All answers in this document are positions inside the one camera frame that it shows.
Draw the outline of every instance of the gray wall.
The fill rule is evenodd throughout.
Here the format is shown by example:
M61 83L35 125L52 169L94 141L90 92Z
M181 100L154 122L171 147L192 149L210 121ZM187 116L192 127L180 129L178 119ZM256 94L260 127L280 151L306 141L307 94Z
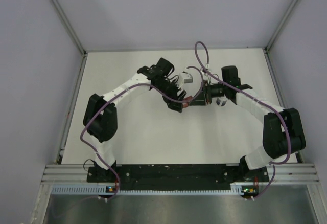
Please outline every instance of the gray wall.
M264 47L291 0L59 0L87 50Z
M0 223L28 223L81 56L49 0L0 0Z
M301 0L271 51L289 106L299 109L307 139L303 151L316 164L327 193L327 0Z

